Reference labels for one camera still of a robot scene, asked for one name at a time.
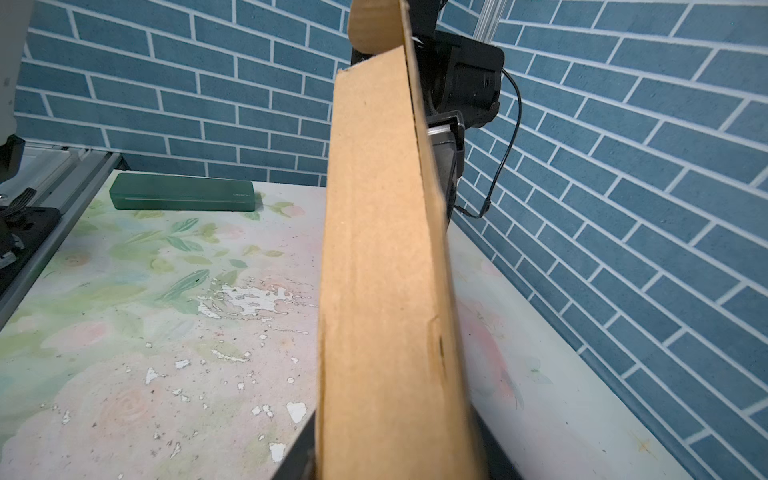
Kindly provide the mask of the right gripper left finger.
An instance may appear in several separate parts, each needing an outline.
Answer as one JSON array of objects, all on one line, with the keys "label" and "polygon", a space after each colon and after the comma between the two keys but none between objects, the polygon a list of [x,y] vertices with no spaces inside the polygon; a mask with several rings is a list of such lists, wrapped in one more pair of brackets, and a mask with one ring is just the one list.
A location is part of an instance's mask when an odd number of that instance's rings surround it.
[{"label": "right gripper left finger", "polygon": [[314,480],[316,478],[315,424],[316,414],[313,413],[280,462],[272,480]]}]

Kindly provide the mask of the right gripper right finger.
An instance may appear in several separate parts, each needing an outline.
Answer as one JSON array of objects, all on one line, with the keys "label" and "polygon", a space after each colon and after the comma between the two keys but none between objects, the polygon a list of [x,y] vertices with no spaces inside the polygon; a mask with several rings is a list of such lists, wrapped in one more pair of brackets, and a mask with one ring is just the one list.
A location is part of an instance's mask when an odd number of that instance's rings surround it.
[{"label": "right gripper right finger", "polygon": [[495,438],[475,406],[472,406],[472,414],[478,427],[479,438],[485,454],[488,479],[522,480],[522,476],[504,452],[500,443]]}]

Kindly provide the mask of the brown cardboard paper box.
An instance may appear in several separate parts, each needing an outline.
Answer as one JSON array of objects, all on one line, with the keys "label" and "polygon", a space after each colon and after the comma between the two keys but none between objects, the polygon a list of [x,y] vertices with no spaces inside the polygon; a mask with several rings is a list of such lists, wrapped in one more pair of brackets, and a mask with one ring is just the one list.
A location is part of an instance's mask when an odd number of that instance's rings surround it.
[{"label": "brown cardboard paper box", "polygon": [[319,286],[321,479],[484,479],[447,215],[403,1],[355,1],[335,80]]}]

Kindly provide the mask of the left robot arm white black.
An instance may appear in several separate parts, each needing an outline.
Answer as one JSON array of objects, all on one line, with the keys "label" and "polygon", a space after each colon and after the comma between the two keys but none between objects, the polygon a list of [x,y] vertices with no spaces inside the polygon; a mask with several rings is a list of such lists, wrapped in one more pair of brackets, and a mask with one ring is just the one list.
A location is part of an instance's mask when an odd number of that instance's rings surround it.
[{"label": "left robot arm white black", "polygon": [[363,62],[413,42],[420,88],[447,215],[455,211],[479,219],[490,209],[488,193],[477,213],[456,204],[464,173],[467,130],[495,119],[500,107],[504,53],[498,47],[439,31],[445,1],[354,1],[347,35],[351,63]]}]

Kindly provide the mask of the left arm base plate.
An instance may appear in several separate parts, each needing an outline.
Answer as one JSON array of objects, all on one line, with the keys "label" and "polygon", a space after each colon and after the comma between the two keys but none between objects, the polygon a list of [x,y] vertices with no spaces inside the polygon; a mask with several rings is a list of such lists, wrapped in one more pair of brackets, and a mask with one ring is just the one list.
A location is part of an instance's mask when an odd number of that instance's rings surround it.
[{"label": "left arm base plate", "polygon": [[31,206],[37,191],[26,188],[8,206],[1,207],[1,295],[60,222],[56,208]]}]

